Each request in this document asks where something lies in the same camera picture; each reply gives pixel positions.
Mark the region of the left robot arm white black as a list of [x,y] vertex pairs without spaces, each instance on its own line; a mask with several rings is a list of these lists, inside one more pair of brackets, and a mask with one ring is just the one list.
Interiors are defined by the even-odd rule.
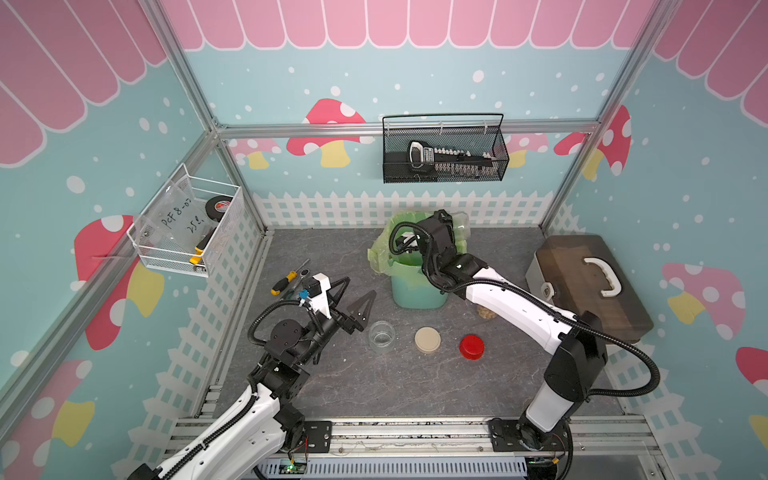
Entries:
[[263,355],[247,375],[242,394],[206,430],[156,467],[142,464],[133,479],[240,479],[278,452],[308,448],[304,415],[293,401],[309,378],[307,363],[318,363],[333,336],[368,326],[375,291],[338,305],[349,286],[315,275],[296,299],[281,299],[252,321],[248,340]]

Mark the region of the peanut jar red lid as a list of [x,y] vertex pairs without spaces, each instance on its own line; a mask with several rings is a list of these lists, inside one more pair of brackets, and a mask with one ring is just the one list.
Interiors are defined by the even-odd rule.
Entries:
[[497,317],[497,314],[493,310],[482,307],[480,305],[476,307],[476,312],[480,318],[485,320],[491,320]]
[[451,214],[452,230],[456,241],[464,241],[471,235],[469,216],[465,212],[455,212]]

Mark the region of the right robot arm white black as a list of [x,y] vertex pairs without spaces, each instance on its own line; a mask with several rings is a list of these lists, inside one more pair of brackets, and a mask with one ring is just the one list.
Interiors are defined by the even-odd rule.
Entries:
[[[391,254],[417,252],[428,282],[442,293],[452,293],[501,316],[535,340],[551,360],[542,386],[515,425],[518,443],[541,451],[558,428],[594,396],[632,398],[653,392],[661,373],[639,348],[603,331],[590,312],[578,315],[551,305],[501,276],[487,262],[458,251],[452,216],[437,210],[419,222],[399,222],[388,238]],[[616,345],[648,369],[647,382],[636,388],[600,389],[594,382],[607,363],[606,347]]]

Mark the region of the peanut jar beige lid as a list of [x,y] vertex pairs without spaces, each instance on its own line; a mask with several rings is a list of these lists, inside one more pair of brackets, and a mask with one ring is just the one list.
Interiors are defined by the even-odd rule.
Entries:
[[386,353],[394,348],[396,331],[390,323],[377,321],[370,325],[367,331],[369,346],[374,352]]

